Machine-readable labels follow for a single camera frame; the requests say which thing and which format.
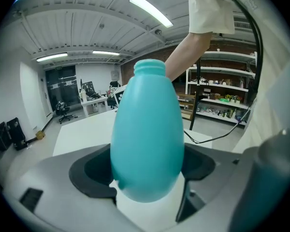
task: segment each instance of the white sleeve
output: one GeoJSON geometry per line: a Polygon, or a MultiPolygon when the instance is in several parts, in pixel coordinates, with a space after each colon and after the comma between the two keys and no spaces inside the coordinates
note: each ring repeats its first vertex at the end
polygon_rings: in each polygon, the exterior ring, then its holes
{"type": "Polygon", "coordinates": [[[231,0],[189,0],[189,32],[234,34],[231,0]]]}

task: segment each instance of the gray floor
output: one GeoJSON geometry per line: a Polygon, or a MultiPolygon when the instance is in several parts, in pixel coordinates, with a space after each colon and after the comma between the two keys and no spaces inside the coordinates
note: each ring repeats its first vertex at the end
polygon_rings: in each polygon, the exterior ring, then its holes
{"type": "MultiPolygon", "coordinates": [[[[13,147],[10,147],[0,156],[0,184],[3,187],[7,183],[19,178],[39,161],[53,155],[61,126],[85,118],[83,110],[73,111],[73,113],[78,118],[63,122],[62,125],[58,123],[58,118],[54,118],[45,130],[46,136],[42,140],[30,144],[28,148],[20,151],[16,151],[13,147]]],[[[190,121],[183,119],[183,123],[184,128],[189,129],[190,121]]],[[[218,137],[227,133],[232,127],[233,124],[197,116],[192,130],[208,136],[218,137]]],[[[242,128],[235,128],[227,137],[213,141],[213,148],[232,151],[243,133],[244,130],[242,128]]]]}

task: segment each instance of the baseboard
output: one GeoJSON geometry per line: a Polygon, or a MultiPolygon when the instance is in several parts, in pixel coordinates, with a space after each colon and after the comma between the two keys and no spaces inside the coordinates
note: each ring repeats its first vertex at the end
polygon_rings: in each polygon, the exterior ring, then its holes
{"type": "MultiPolygon", "coordinates": [[[[50,122],[52,122],[53,118],[54,118],[54,117],[52,117],[52,118],[47,122],[47,124],[43,127],[42,131],[45,131],[45,129],[47,128],[47,126],[50,124],[50,122]]],[[[34,141],[37,141],[37,140],[38,140],[37,137],[35,137],[35,138],[32,138],[32,139],[26,141],[26,143],[27,143],[27,144],[30,144],[30,143],[32,143],[32,142],[34,142],[34,141]]]]}

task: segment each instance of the ceiling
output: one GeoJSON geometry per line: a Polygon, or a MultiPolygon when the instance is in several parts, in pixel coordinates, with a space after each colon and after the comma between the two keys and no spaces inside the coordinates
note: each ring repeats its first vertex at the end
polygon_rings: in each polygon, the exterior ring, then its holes
{"type": "MultiPolygon", "coordinates": [[[[188,0],[147,0],[173,27],[166,28],[129,0],[18,0],[0,28],[0,59],[20,47],[32,60],[67,52],[68,57],[40,62],[45,69],[78,63],[117,63],[178,44],[189,30],[188,0]],[[93,50],[119,56],[92,54],[93,50]]],[[[235,35],[225,39],[254,42],[245,16],[234,5],[235,35]]]]}

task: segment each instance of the black pole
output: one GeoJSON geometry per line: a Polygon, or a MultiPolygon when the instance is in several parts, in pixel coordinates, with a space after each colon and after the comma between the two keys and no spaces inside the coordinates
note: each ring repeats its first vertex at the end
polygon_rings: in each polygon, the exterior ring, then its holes
{"type": "Polygon", "coordinates": [[[194,106],[192,111],[192,121],[190,123],[189,130],[192,130],[194,124],[195,113],[197,112],[198,102],[199,102],[199,89],[200,89],[200,78],[201,78],[201,61],[197,61],[197,90],[195,92],[194,106]]]}

